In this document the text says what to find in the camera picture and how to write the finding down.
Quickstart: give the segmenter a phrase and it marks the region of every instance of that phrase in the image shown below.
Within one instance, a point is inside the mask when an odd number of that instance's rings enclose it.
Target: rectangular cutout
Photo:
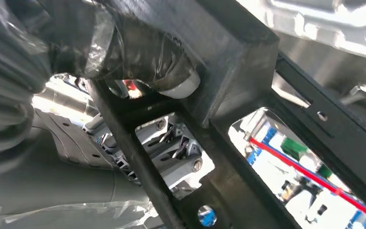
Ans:
[[[137,127],[135,134],[177,199],[182,199],[199,188],[199,180],[215,168],[212,160],[175,113]],[[117,143],[109,138],[104,141],[103,147],[127,178],[139,183]]]
[[[228,134],[302,228],[366,229],[366,205],[274,113],[260,108]]]
[[[283,99],[307,109],[311,103],[298,93],[277,72],[274,72],[272,89]]]

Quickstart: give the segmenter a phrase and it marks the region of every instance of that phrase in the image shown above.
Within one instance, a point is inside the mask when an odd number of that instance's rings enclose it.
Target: green object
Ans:
[[[287,137],[282,142],[281,149],[284,153],[299,161],[300,153],[305,152],[308,148]]]
[[[318,174],[320,174],[324,178],[328,178],[330,177],[330,175],[332,175],[332,171],[330,171],[330,169],[325,165],[322,165],[318,170]]]

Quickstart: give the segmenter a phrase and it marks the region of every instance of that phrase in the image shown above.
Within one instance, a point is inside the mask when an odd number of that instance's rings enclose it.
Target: clear plastic film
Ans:
[[[176,98],[200,83],[178,39],[110,5],[94,0],[18,4],[0,0],[0,22],[28,53],[47,52],[52,73],[139,80]]]
[[[18,21],[6,4],[6,0],[0,0],[0,22],[6,28],[9,35],[30,54],[48,52],[48,45],[42,40],[30,35],[22,23]]]
[[[158,213],[151,202],[124,201],[59,205],[15,215],[1,214],[0,229],[139,229]]]
[[[111,14],[100,6],[95,14],[92,42],[86,61],[85,78],[92,78],[102,69],[114,32],[114,20]]]

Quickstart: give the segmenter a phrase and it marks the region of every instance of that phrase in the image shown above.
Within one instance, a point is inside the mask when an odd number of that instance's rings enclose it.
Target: black frame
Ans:
[[[287,57],[277,56],[278,38],[236,1],[109,4],[176,35],[189,56],[200,58],[196,68],[200,87],[183,100],[159,94],[121,99],[104,81],[86,83],[167,228],[203,228],[197,217],[203,205],[217,214],[210,228],[300,228],[228,136],[231,124],[260,107],[277,114],[366,203],[366,126]],[[309,101],[307,109],[271,89],[274,70]],[[202,186],[182,200],[170,192],[135,135],[137,126],[172,112],[184,119],[215,164],[201,180]],[[317,112],[325,113],[328,120],[320,120]]]
[[[311,106],[300,108],[271,90],[268,96],[248,104],[248,113],[260,107],[272,110],[366,202],[366,167],[353,164],[366,160],[360,151],[366,148],[366,126],[283,55],[277,59],[276,71]],[[209,128],[203,128],[178,100],[157,94],[123,100],[111,94],[103,81],[90,80],[87,86],[168,228],[203,228],[197,218],[202,205],[216,211],[218,220],[212,228],[299,228],[230,142],[227,133],[231,121],[241,117],[211,119]],[[325,112],[328,120],[320,120],[317,111]],[[171,112],[183,117],[216,166],[202,179],[198,190],[180,201],[165,185],[134,133],[135,127]]]

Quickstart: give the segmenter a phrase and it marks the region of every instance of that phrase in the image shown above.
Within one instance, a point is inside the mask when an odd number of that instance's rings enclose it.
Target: red object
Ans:
[[[127,86],[128,90],[137,90],[137,87],[132,80],[123,80],[123,82]]]
[[[286,163],[288,166],[294,167],[297,171],[304,174],[307,178],[313,180],[314,182],[318,183],[319,185],[327,188],[329,191],[333,192],[334,194],[340,196],[342,199],[346,200],[350,204],[354,205],[357,209],[364,212],[366,214],[366,206],[361,205],[358,203],[355,199],[351,198],[349,195],[347,195],[341,188],[339,187],[333,187],[332,185],[328,184],[326,181],[320,179],[317,177],[314,173],[307,170],[306,168],[302,167],[295,161],[283,156],[281,153],[277,152],[275,149],[256,141],[254,138],[250,138],[250,143],[255,144],[257,147],[269,152],[270,154],[274,155],[278,159],[280,159],[282,162]]]

